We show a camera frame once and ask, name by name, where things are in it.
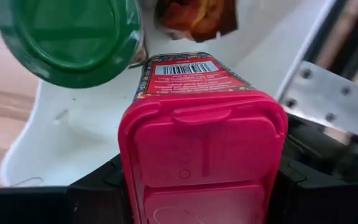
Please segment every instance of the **metal plate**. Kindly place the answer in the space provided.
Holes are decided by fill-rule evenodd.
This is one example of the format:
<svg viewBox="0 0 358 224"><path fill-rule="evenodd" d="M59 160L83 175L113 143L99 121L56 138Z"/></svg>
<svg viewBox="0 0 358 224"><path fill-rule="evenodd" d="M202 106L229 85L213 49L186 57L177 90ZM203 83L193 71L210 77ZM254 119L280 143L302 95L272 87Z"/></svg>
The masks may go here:
<svg viewBox="0 0 358 224"><path fill-rule="evenodd" d="M280 100L299 118L358 135L358 84L301 62Z"/></svg>

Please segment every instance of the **red packaging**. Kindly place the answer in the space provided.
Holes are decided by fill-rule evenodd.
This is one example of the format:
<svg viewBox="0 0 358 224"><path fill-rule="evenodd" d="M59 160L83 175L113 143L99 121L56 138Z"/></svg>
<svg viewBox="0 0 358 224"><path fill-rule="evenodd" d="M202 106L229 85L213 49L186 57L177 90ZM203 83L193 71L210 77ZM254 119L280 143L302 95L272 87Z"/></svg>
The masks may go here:
<svg viewBox="0 0 358 224"><path fill-rule="evenodd" d="M152 57L118 133L135 224L263 223L286 132L209 54Z"/></svg>

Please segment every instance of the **green jar lid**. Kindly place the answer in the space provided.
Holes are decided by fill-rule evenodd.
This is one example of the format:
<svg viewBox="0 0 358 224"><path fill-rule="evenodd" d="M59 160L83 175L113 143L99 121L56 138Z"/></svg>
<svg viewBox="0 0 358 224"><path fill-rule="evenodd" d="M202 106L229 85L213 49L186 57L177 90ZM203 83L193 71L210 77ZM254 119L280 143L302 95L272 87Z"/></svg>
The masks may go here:
<svg viewBox="0 0 358 224"><path fill-rule="evenodd" d="M137 0L0 0L0 31L25 68L68 88L110 81L142 41Z"/></svg>

